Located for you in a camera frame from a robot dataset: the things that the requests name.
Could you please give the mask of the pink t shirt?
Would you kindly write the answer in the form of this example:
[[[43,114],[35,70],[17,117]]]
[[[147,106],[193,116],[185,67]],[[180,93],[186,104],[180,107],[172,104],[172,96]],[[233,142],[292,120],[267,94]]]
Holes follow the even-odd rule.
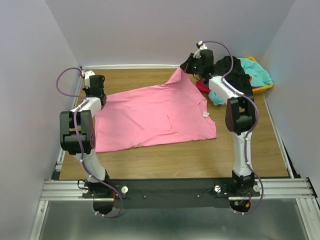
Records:
[[[111,94],[95,115],[95,151],[215,139],[207,103],[180,68],[164,84]]]

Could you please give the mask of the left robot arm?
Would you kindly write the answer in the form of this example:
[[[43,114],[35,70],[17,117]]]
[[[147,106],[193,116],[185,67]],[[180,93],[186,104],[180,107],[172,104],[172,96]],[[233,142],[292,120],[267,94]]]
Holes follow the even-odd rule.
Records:
[[[93,117],[106,104],[105,77],[90,70],[82,78],[85,93],[82,103],[59,115],[60,145],[79,161],[86,173],[84,186],[80,188],[83,194],[88,198],[108,198],[112,195],[110,177],[95,151],[97,138],[93,123]]]

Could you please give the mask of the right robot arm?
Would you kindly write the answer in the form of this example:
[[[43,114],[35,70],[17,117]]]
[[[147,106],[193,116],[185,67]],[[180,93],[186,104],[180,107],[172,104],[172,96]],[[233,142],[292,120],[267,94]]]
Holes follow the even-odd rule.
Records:
[[[234,56],[225,56],[214,62],[210,49],[190,53],[180,68],[187,74],[197,75],[199,81],[226,104],[225,125],[233,138],[235,160],[232,177],[221,190],[241,196],[255,184],[251,137],[258,119],[250,76]]]

